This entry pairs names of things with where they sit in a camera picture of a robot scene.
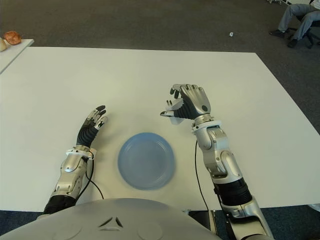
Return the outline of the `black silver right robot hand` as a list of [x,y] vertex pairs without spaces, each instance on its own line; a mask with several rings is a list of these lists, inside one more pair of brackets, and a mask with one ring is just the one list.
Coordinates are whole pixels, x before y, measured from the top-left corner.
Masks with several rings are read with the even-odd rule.
[[195,84],[174,84],[169,93],[175,100],[182,99],[182,105],[178,109],[162,111],[162,117],[195,120],[211,113],[210,102],[202,87]]

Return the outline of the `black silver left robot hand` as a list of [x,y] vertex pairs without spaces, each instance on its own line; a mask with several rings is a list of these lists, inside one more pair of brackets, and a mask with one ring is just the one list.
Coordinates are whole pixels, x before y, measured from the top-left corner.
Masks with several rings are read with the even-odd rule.
[[76,145],[90,148],[99,130],[107,122],[107,119],[107,108],[105,105],[100,105],[93,109],[85,118],[78,132]]

